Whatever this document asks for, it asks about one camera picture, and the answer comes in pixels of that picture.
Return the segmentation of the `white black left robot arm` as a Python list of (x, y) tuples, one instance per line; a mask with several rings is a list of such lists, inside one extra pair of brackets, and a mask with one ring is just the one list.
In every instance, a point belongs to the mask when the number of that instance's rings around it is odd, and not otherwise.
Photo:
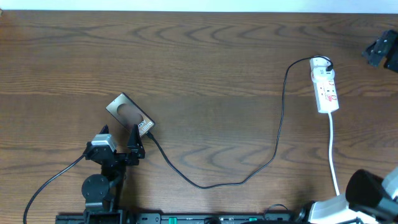
[(126, 178), (126, 167), (137, 166), (145, 158), (138, 125), (131, 129), (127, 142), (129, 152), (116, 150), (116, 142), (104, 126), (99, 134), (87, 142), (83, 157), (101, 166), (100, 174), (87, 177), (81, 192), (85, 198), (83, 221), (86, 224), (126, 224), (134, 216), (119, 207), (121, 191)]

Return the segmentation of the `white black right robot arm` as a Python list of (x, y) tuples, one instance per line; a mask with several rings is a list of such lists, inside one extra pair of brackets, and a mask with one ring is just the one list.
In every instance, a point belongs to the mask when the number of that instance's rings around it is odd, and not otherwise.
[[(384, 63), (397, 71), (397, 32), (387, 30), (362, 53), (368, 64)], [(319, 113), (330, 116), (339, 108), (335, 72), (325, 57), (310, 59), (311, 79)], [(397, 170), (380, 177), (357, 170), (350, 178), (345, 193), (335, 188), (335, 197), (310, 202), (295, 217), (297, 223), (396, 223)]]

